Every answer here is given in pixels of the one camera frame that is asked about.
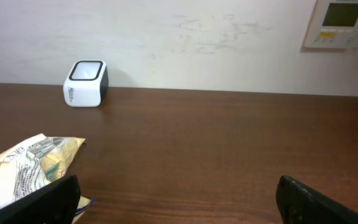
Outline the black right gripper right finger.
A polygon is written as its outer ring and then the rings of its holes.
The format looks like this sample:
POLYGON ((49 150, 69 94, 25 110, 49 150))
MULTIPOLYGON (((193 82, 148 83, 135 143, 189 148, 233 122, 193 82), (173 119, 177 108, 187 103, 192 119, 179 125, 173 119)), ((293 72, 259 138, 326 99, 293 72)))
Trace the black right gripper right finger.
POLYGON ((289 175, 281 176, 275 197, 284 223, 358 224, 357 212, 289 175))

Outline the yellow white snack bag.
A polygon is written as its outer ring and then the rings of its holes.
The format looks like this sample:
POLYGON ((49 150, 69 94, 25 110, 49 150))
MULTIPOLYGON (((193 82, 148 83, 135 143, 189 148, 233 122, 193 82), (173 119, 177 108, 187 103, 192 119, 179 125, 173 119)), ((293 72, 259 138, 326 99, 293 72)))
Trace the yellow white snack bag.
MULTIPOLYGON (((84 138, 38 134, 0 154, 0 209, 66 176, 84 138)), ((72 223, 94 202, 80 194, 72 223)))

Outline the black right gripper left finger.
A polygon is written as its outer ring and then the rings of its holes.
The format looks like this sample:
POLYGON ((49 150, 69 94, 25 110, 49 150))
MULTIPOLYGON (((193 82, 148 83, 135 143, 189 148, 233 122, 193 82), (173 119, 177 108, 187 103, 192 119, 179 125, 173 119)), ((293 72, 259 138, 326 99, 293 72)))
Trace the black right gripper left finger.
POLYGON ((80 200, 76 175, 66 175, 0 209, 0 224, 71 224, 80 200))

